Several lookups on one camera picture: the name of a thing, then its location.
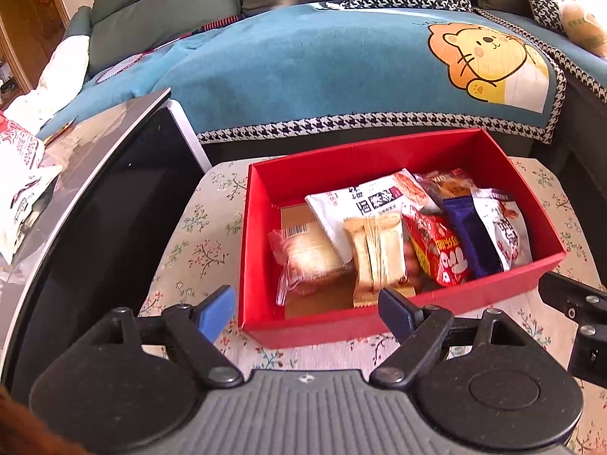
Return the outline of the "black glossy side table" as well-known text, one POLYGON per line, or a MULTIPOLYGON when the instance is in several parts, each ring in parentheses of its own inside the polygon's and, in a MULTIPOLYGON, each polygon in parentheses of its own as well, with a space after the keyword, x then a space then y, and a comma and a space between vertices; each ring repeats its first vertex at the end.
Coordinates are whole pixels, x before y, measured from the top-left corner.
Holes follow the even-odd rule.
POLYGON ((59 177, 1 266, 1 381, 26 403, 42 372, 116 307, 138 310, 210 166, 169 91, 71 126, 46 150, 59 177))

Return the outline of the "round cake clear wrapper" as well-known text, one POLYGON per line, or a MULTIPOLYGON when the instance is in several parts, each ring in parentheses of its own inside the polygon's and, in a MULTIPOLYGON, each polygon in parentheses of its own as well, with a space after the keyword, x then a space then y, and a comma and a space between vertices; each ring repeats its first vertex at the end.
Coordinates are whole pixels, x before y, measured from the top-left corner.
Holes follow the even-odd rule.
POLYGON ((331 281, 354 269, 344 263, 318 222, 308 222, 274 230, 269 234, 270 247, 282 267, 276 304, 284 306, 287 295, 303 284, 331 281))

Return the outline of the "sausage packet white wrapper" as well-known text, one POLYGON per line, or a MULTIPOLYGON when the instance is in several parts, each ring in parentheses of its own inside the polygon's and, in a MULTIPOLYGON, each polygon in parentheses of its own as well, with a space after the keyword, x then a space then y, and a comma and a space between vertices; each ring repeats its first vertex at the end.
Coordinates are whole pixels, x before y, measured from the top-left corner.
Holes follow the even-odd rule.
POLYGON ((427 275, 422 270, 417 259, 415 249, 409 240, 405 240, 405 242, 403 242, 403 250, 407 283, 415 289, 417 294, 419 294, 422 292, 424 285, 426 284, 427 275))

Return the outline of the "white red date packet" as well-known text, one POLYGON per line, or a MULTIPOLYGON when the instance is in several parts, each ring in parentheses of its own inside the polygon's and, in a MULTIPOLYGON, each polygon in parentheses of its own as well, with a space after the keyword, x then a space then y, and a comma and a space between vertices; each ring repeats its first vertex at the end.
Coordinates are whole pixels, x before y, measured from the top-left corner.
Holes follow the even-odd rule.
POLYGON ((493 242, 504 271, 533 262, 525 219, 509 194, 494 188, 473 188, 472 201, 493 242))

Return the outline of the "gold foil snack packet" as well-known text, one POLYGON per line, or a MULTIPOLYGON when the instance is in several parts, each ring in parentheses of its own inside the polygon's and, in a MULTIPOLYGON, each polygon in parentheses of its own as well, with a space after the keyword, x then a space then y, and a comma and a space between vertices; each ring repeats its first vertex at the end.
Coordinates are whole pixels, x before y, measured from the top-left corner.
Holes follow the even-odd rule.
POLYGON ((357 278, 353 306, 377 305, 380 291, 393 289, 409 298, 416 294, 407 274, 402 220, 399 213, 344 220, 357 278))

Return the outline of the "teal lion sofa blanket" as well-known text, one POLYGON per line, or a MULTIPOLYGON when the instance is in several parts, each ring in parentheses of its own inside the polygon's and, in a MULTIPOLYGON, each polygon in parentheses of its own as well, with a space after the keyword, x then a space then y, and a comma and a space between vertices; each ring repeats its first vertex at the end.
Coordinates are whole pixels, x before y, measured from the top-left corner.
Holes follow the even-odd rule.
POLYGON ((604 101, 605 61, 524 17, 309 3, 91 74, 41 136, 166 90, 204 144, 383 126, 472 127, 549 143, 572 82, 604 101))

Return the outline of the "grey green sofa cushion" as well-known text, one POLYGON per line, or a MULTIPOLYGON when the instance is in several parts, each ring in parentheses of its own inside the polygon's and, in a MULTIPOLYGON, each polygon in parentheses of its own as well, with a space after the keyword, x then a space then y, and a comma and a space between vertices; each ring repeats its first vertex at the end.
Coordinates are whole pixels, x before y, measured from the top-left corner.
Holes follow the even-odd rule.
POLYGON ((94 0, 88 74, 240 13, 240 0, 94 0))

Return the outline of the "wooden cabinet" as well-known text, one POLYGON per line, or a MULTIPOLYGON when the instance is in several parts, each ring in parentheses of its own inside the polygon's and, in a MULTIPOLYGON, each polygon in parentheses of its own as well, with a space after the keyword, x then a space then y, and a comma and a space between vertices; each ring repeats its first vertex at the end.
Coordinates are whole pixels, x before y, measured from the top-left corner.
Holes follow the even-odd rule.
POLYGON ((69 17, 62 0, 1 0, 1 107, 36 87, 69 17))

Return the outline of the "red cardboard box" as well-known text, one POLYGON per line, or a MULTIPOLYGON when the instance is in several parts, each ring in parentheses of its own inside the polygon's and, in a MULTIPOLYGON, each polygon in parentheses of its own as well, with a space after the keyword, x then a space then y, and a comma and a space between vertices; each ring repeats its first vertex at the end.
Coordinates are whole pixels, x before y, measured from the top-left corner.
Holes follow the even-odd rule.
POLYGON ((308 296, 276 301, 281 266, 270 246, 275 230, 314 220, 307 198, 327 201, 325 215, 360 218, 400 210, 421 198, 408 175, 460 168, 481 188, 513 196, 527 226, 532 261, 521 268, 416 295, 460 314, 532 290, 565 250, 555 227, 513 163, 482 130, 418 133, 341 145, 256 162, 248 173, 242 241, 239 325, 267 348, 288 348, 377 335, 387 328, 377 305, 353 304, 354 277, 308 296))

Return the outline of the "red candy packet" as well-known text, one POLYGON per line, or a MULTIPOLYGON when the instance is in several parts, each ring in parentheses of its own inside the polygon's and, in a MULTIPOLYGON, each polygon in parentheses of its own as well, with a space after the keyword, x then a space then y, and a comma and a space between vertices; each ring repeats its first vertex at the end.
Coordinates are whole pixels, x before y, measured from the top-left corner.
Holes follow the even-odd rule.
POLYGON ((401 214, 422 270, 439 286, 459 286, 473 279, 462 243, 446 217, 425 215, 410 206, 402 207, 401 214))

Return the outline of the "white red plastic bag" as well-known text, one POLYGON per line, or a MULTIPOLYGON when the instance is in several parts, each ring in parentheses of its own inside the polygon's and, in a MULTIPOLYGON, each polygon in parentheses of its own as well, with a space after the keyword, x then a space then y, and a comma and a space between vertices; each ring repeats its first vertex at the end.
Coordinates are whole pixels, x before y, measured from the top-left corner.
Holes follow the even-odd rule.
POLYGON ((7 264, 23 241, 23 226, 34 204, 62 171, 42 166, 44 143, 1 115, 1 256, 7 264))

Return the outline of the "purple wafer biscuit packet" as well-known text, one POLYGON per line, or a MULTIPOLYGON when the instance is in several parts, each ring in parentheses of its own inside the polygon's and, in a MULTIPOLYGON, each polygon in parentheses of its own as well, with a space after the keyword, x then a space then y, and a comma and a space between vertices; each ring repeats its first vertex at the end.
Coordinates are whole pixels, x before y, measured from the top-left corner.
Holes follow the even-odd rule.
POLYGON ((472 196, 447 198, 442 209, 458 233, 473 276, 482 278, 502 272, 500 258, 475 210, 472 196))

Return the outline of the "orange pastry clear wrapper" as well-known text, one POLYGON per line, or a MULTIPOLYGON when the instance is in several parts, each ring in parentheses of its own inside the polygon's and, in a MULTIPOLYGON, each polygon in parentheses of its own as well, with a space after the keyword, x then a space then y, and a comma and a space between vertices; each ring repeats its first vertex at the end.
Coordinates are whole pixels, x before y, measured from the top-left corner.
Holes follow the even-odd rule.
POLYGON ((415 178, 432 198, 438 200, 469 196, 476 187, 472 178, 461 168, 416 174, 415 178))

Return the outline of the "white red spicy strip packet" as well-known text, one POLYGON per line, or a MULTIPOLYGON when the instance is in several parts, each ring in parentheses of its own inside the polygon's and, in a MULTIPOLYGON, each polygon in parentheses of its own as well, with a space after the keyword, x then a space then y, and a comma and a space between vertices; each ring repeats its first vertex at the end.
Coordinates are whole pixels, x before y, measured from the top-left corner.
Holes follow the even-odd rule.
POLYGON ((344 263, 352 261, 344 220, 377 217, 410 206, 424 214, 440 214, 431 196, 406 168, 356 186, 305 196, 305 202, 344 263))

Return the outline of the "floral tablecloth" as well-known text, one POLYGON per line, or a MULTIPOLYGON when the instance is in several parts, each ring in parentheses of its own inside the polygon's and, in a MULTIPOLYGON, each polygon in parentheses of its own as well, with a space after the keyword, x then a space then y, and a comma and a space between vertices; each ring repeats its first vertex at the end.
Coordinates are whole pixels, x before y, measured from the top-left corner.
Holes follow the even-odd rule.
MULTIPOLYGON (((590 247, 558 178, 534 158, 516 157, 513 164, 539 199, 567 251, 558 273, 601 288, 590 247)), ((248 171, 248 161, 230 161, 202 177, 160 259, 141 315, 158 315, 176 303, 198 304, 223 284, 239 284, 248 171)), ((536 291, 497 306, 558 362, 568 364, 576 323, 545 305, 536 291)), ((253 369, 359 369, 368 374, 398 343, 391 334, 383 333, 322 345, 270 349, 230 322, 216 344, 243 373, 253 369)))

